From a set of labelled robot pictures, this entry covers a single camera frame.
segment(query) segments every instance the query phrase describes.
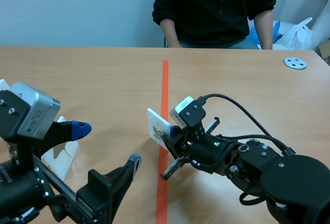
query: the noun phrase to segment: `cable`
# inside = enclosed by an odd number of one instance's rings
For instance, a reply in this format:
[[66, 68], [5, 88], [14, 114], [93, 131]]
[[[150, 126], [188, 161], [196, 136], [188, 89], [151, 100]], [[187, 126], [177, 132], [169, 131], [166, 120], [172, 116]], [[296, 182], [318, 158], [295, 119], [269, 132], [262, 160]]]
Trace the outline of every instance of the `cable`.
[[261, 196], [261, 197], [258, 197], [256, 199], [253, 199], [253, 200], [244, 200], [245, 197], [247, 197], [247, 193], [246, 192], [243, 192], [240, 196], [239, 196], [239, 202], [242, 204], [242, 205], [245, 205], [245, 206], [252, 206], [252, 205], [256, 205], [256, 204], [259, 204], [263, 201], [266, 200], [266, 197], [265, 196]]
[[243, 139], [265, 139], [272, 141], [281, 151], [287, 149], [288, 147], [281, 142], [280, 140], [269, 137], [266, 135], [242, 135], [242, 136], [235, 136], [235, 137], [227, 137], [227, 136], [221, 136], [221, 138], [227, 138], [227, 139], [237, 139], [237, 140], [243, 140]]
[[261, 131], [269, 136], [269, 137], [272, 137], [268, 132], [267, 130], [265, 130], [264, 127], [261, 126], [261, 124], [242, 106], [240, 105], [239, 103], [237, 103], [235, 100], [231, 99], [230, 97], [227, 97], [225, 95], [222, 95], [222, 94], [217, 94], [217, 93], [213, 93], [213, 94], [209, 94], [209, 95], [205, 95], [203, 96], [203, 99], [206, 101], [208, 98], [212, 98], [212, 97], [217, 97], [217, 98], [222, 98], [222, 99], [226, 99], [230, 102], [232, 102], [233, 104], [235, 104], [238, 108], [240, 108], [257, 126], [258, 128], [261, 129]]

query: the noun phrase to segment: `cardboard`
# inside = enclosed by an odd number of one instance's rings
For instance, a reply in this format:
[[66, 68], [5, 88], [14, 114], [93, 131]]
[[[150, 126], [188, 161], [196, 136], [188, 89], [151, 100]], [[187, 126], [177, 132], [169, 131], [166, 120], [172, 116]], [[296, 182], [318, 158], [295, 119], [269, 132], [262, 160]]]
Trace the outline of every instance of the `cardboard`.
[[319, 46], [322, 58], [325, 59], [326, 57], [330, 56], [330, 41], [327, 41]]

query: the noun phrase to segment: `screw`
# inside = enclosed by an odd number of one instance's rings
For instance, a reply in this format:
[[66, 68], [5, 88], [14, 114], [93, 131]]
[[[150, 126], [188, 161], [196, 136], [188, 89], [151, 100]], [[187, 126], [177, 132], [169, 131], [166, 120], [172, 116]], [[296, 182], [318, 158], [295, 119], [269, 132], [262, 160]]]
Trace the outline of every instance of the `screw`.
[[238, 151], [241, 152], [241, 153], [245, 153], [247, 150], [249, 150], [250, 148], [248, 147], [248, 145], [241, 145], [239, 148], [238, 148]]
[[8, 114], [11, 115], [11, 114], [14, 114], [14, 112], [15, 112], [15, 109], [14, 108], [10, 108], [9, 111], [8, 111]]
[[231, 167], [229, 168], [229, 170], [230, 170], [231, 172], [235, 172], [235, 171], [238, 170], [238, 168], [237, 168], [237, 166], [231, 166]]

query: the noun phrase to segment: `cardboard box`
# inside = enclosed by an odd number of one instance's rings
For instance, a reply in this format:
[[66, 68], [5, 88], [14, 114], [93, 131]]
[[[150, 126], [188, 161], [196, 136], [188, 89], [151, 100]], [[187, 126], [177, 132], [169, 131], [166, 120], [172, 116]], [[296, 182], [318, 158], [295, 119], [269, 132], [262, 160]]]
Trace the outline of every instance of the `cardboard box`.
[[319, 46], [322, 58], [330, 56], [330, 41], [327, 41]]
[[322, 58], [330, 65], [330, 40], [319, 46]]

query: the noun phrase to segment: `wooden table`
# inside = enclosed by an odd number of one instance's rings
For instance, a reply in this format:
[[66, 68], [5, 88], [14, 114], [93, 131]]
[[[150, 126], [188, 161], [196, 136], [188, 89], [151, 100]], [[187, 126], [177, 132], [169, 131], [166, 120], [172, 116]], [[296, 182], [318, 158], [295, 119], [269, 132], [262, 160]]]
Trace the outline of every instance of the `wooden table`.
[[[286, 67], [283, 60], [291, 56], [305, 60], [307, 69]], [[92, 125], [66, 179], [74, 190], [86, 184], [88, 170], [107, 173], [140, 153], [142, 166], [114, 223], [154, 224], [159, 146], [149, 139], [146, 110], [161, 112], [164, 60], [170, 109], [188, 95], [228, 95], [274, 137], [330, 167], [330, 67], [311, 51], [0, 47], [0, 78], [45, 91], [61, 101], [59, 115]], [[210, 99], [204, 107], [205, 126], [221, 119], [215, 134], [260, 134], [229, 102]], [[8, 158], [1, 142], [0, 161]], [[277, 223], [265, 203], [241, 206], [241, 191], [225, 177], [186, 165], [167, 184], [168, 223]], [[55, 221], [45, 209], [33, 223]]]

